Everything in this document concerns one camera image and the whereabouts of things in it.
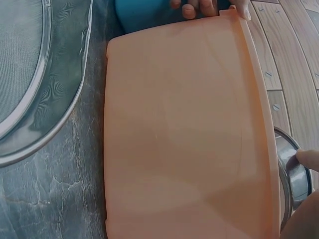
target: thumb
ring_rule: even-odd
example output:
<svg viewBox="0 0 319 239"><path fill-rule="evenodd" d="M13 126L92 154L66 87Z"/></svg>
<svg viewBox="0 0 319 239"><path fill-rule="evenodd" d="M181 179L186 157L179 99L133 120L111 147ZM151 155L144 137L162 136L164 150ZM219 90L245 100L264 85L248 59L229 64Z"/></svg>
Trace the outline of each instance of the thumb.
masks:
<svg viewBox="0 0 319 239"><path fill-rule="evenodd" d="M243 19L250 21L251 16L248 9L249 0L231 0L233 5L235 5L238 15Z"/></svg>
<svg viewBox="0 0 319 239"><path fill-rule="evenodd" d="M298 150L296 154L297 160L300 164L306 168L315 170L319 172L319 151L308 150L302 151Z"/></svg>

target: gray marble countertop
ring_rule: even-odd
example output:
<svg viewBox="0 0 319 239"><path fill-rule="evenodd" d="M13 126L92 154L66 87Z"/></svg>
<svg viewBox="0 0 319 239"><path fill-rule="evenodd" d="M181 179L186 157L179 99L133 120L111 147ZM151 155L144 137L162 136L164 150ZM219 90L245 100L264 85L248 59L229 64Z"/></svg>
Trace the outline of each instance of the gray marble countertop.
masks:
<svg viewBox="0 0 319 239"><path fill-rule="evenodd" d="M121 34L110 0L94 0L80 99L31 157L0 168L1 239L104 239L103 106L108 40Z"/></svg>

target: wooden plank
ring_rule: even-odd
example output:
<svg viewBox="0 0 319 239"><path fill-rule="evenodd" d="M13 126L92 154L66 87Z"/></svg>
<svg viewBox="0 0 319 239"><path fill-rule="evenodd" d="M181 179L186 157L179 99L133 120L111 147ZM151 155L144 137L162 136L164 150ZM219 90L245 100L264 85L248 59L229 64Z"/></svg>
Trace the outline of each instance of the wooden plank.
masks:
<svg viewBox="0 0 319 239"><path fill-rule="evenodd" d="M300 0L280 0L304 50L315 86L319 89L319 34Z"/></svg>
<svg viewBox="0 0 319 239"><path fill-rule="evenodd" d="M305 9L319 12L319 0L301 0Z"/></svg>
<svg viewBox="0 0 319 239"><path fill-rule="evenodd" d="M281 77L292 136L304 149L319 150L319 103L304 53L283 8L254 2ZM318 188L318 174L314 174Z"/></svg>
<svg viewBox="0 0 319 239"><path fill-rule="evenodd" d="M279 90L282 87L273 54L270 50L270 46L268 44L256 11L251 3L249 3L249 11L251 15L251 21L248 21L247 23L255 43L258 59L264 75L266 88L267 90Z"/></svg>
<svg viewBox="0 0 319 239"><path fill-rule="evenodd" d="M291 134L286 102L283 92L269 91L267 92L267 94L274 126L282 129L288 134Z"/></svg>
<svg viewBox="0 0 319 239"><path fill-rule="evenodd" d="M279 3L278 0L253 0L253 1L264 1L264 2Z"/></svg>

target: finger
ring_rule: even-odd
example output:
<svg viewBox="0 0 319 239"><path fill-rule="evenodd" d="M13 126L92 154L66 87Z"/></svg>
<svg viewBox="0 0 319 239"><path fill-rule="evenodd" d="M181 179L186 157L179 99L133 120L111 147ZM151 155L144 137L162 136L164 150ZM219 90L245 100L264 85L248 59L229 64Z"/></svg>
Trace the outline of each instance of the finger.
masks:
<svg viewBox="0 0 319 239"><path fill-rule="evenodd" d="M171 8L177 9L180 7L181 0L170 0L169 4Z"/></svg>
<svg viewBox="0 0 319 239"><path fill-rule="evenodd" d="M319 233L319 192L312 193L288 220L280 239L317 238Z"/></svg>
<svg viewBox="0 0 319 239"><path fill-rule="evenodd" d="M197 11L199 9L199 0L188 0L188 4L192 5L195 10Z"/></svg>
<svg viewBox="0 0 319 239"><path fill-rule="evenodd" d="M247 21L251 20L248 8L249 0L231 0L230 2L236 6L237 12L240 17Z"/></svg>
<svg viewBox="0 0 319 239"><path fill-rule="evenodd" d="M319 151L308 150L302 151L298 150L296 157L300 164L306 168L312 169L319 172Z"/></svg>
<svg viewBox="0 0 319 239"><path fill-rule="evenodd" d="M199 0L200 11L204 16L217 16L217 0Z"/></svg>
<svg viewBox="0 0 319 239"><path fill-rule="evenodd" d="M194 19L196 17L196 10L194 6L185 4L182 7L182 14L186 19Z"/></svg>

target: peach plastic tray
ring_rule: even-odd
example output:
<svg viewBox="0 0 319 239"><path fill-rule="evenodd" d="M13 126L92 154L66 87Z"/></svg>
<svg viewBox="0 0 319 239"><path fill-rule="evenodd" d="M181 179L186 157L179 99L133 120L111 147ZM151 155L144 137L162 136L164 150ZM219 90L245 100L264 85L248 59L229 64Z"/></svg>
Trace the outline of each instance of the peach plastic tray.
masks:
<svg viewBox="0 0 319 239"><path fill-rule="evenodd" d="M107 58L108 238L278 238L274 129L236 11L115 38Z"/></svg>

